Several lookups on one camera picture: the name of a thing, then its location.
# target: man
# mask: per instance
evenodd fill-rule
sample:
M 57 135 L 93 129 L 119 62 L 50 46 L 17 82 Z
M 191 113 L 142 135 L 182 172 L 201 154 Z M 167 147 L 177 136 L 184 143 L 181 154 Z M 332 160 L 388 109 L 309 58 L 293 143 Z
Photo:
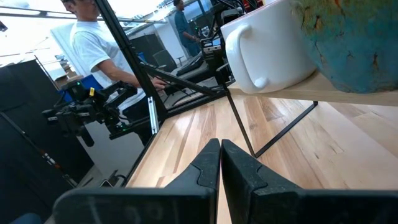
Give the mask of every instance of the man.
M 197 44 L 200 39 L 195 37 L 184 13 L 182 12 L 184 10 L 184 2 L 182 0 L 174 0 L 173 3 L 177 8 L 174 21 L 180 36 L 181 44 L 188 50 L 189 54 L 194 57 L 200 52 L 199 45 Z
M 124 116 L 134 120 L 149 116 L 146 95 L 109 29 L 98 23 L 100 12 L 94 0 L 61 1 L 66 10 L 74 13 L 78 19 L 70 33 L 70 45 L 97 82 L 103 88 L 117 81 L 134 85 L 138 89 L 137 94 L 128 98 L 119 109 Z M 152 83 L 157 90 L 164 89 L 163 81 L 155 78 Z M 152 136 L 150 124 L 136 133 L 143 145 L 146 145 Z

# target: black metal rod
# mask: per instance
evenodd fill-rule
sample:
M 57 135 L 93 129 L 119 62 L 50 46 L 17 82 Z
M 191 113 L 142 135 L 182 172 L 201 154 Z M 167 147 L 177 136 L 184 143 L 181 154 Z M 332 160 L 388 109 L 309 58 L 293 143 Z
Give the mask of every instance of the black metal rod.
M 52 167 L 55 169 L 59 170 L 61 172 L 62 177 L 65 178 L 68 176 L 70 179 L 72 179 L 68 174 L 65 173 L 64 169 L 54 160 L 51 160 L 50 155 L 45 152 L 43 149 L 39 148 L 36 143 L 33 142 L 33 140 L 28 136 L 28 134 L 22 130 L 8 115 L 2 111 L 0 111 L 0 117 L 3 117 L 7 123 L 9 123 L 12 128 L 14 128 L 15 131 L 17 131 L 28 143 L 32 148 L 40 155 L 42 158 Z M 72 187 L 76 187 L 73 185 L 68 179 L 65 179 Z
M 275 142 L 277 142 L 283 135 L 285 135 L 290 129 L 292 129 L 301 119 L 303 119 L 312 109 L 318 105 L 317 101 L 313 101 L 312 105 L 307 108 L 302 114 L 300 114 L 296 119 L 294 119 L 286 128 L 279 132 L 274 138 L 272 138 L 262 149 L 256 152 L 256 158 L 263 155 Z
M 228 90 L 226 96 L 228 97 L 229 104 L 231 105 L 231 108 L 232 108 L 232 111 L 234 112 L 236 121 L 238 122 L 239 128 L 241 129 L 241 132 L 243 134 L 243 138 L 246 141 L 246 144 L 248 145 L 250 155 L 255 157 L 256 154 L 254 153 L 253 147 L 252 147 L 252 145 L 250 143 L 250 140 L 249 140 L 249 136 L 248 136 L 248 134 L 247 134 L 247 132 L 246 132 L 244 126 L 243 126 L 241 117 L 240 117 L 240 115 L 238 113 L 238 110 L 236 109 L 234 100 L 232 99 L 232 96 L 231 96 L 231 93 L 229 92 L 229 90 Z
M 44 71 L 44 73 L 46 74 L 46 76 L 50 79 L 52 85 L 55 87 L 55 89 L 59 90 L 59 87 L 57 86 L 57 84 L 55 83 L 55 81 L 51 78 L 51 75 L 49 74 L 49 72 L 47 71 L 47 69 L 45 69 L 45 67 L 43 66 L 42 62 L 37 58 L 36 55 L 34 55 L 36 58 L 36 62 L 39 64 L 39 66 L 42 68 L 42 70 Z
M 160 119 L 167 116 L 167 109 L 160 99 L 155 87 L 153 86 L 149 76 L 139 65 L 139 59 L 135 51 L 132 49 L 129 39 L 123 31 L 123 28 L 118 21 L 118 18 L 114 14 L 112 7 L 109 5 L 107 0 L 95 0 L 95 3 L 101 12 L 102 18 L 104 19 L 106 25 L 111 31 L 116 43 L 118 43 L 121 52 L 129 63 L 132 71 L 137 77 L 142 89 L 145 94 L 150 97 L 152 96 L 155 100 L 157 111 L 159 113 Z
M 209 18 L 207 18 L 207 15 L 206 15 L 206 12 L 205 12 L 205 8 L 203 8 L 203 4 L 201 3 L 200 0 L 198 0 L 198 4 L 199 4 L 199 8 L 200 8 L 200 10 L 201 10 L 201 13 L 202 13 L 203 16 L 205 17 L 207 27 L 210 27 Z

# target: yellow label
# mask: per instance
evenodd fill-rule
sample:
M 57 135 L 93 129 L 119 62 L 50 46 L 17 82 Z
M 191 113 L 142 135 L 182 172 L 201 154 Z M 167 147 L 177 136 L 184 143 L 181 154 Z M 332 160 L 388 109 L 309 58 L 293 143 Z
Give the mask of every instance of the yellow label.
M 93 87 L 90 88 L 90 96 L 94 96 L 95 89 Z

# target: mug handle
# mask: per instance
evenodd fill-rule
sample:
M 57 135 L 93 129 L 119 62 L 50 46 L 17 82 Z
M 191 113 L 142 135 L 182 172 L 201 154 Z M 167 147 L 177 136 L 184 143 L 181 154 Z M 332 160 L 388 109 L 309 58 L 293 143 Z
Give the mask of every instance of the mug handle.
M 229 66 L 234 73 L 237 83 L 245 93 L 257 93 L 267 85 L 267 78 L 264 77 L 257 78 L 254 82 L 252 81 L 243 60 L 241 37 L 251 29 L 251 26 L 248 24 L 240 25 L 229 34 L 225 42 Z

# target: robotic arm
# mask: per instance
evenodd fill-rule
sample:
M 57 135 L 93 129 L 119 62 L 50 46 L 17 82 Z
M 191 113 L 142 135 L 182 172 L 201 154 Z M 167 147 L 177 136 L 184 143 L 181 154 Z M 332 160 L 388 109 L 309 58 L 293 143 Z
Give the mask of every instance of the robotic arm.
M 74 81 L 63 86 L 65 93 L 69 93 L 72 98 L 71 103 L 60 101 L 54 105 L 54 109 L 43 111 L 42 114 L 47 119 L 48 124 L 60 124 L 65 135 L 73 134 L 81 136 L 87 146 L 94 145 L 85 124 L 94 121 L 100 124 L 105 123 L 111 134 L 118 133 L 123 129 L 129 128 L 129 124 L 121 122 L 118 106 L 129 97 L 137 94 L 137 88 L 123 82 L 117 82 L 103 90 L 90 88 L 87 90 L 81 81 Z

